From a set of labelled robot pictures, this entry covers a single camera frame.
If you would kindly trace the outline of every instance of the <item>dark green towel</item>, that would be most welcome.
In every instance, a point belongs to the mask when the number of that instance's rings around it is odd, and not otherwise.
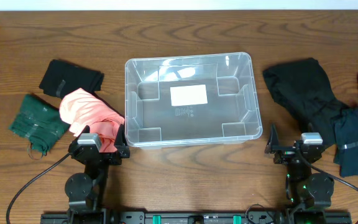
[[[26,95],[9,129],[27,138],[32,143],[32,149],[46,155],[69,127],[60,119],[58,110],[32,95]]]

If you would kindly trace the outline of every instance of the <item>pink cloth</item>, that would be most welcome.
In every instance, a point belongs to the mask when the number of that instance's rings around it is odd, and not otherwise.
[[[60,103],[60,118],[71,124],[70,131],[79,136],[85,126],[98,133],[102,142],[100,152],[115,152],[114,141],[125,119],[92,94],[79,88],[66,95]]]

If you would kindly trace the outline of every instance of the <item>plastic storage container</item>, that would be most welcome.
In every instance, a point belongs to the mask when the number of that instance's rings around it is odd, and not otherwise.
[[[238,144],[262,134],[247,53],[130,59],[128,145],[142,149]]]

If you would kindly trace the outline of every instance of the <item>wooden table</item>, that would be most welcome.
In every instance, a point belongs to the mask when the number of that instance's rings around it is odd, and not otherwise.
[[[132,149],[112,167],[104,203],[148,211],[246,210],[253,203],[282,207],[284,166],[264,156],[270,124],[284,144],[300,137],[296,121],[275,104],[262,70],[314,57],[327,72],[337,98],[358,105],[358,11],[226,12],[0,12],[0,223],[16,192],[64,154],[66,133],[47,157],[33,161],[27,141],[8,130],[26,93],[54,106],[60,99],[38,85],[49,61],[62,58],[105,73],[98,94],[124,113],[124,64],[130,58],[247,52],[252,57],[262,137],[237,145]],[[316,165],[339,175],[330,147]],[[64,185],[83,166],[67,159],[34,182],[16,201],[12,223],[39,223],[46,211],[65,211]],[[358,177],[345,180],[358,186]],[[335,183],[331,208],[358,220],[358,193]]]

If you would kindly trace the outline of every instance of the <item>clothing item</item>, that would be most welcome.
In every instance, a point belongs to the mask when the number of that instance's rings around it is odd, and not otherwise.
[[[90,133],[99,134],[102,142],[100,152],[117,151],[114,141],[120,125],[124,124],[125,120],[101,100],[79,88],[64,97],[59,112],[62,120],[71,124],[70,131],[74,136],[80,135],[88,125]]]
[[[358,108],[343,110],[334,129],[338,146],[334,162],[341,165],[341,177],[358,175]]]
[[[81,68],[61,60],[52,60],[39,88],[43,89],[46,95],[63,99],[67,94],[79,88],[88,93],[99,91],[102,82],[101,72]]]
[[[318,61],[309,58],[284,63],[264,71],[264,79],[274,102],[285,107],[299,122],[302,132],[319,132],[323,144],[335,144],[331,118],[348,106],[337,100],[327,74]]]
[[[60,119],[55,108],[32,95],[26,95],[9,129],[27,138],[32,143],[32,149],[46,155],[69,127]]]

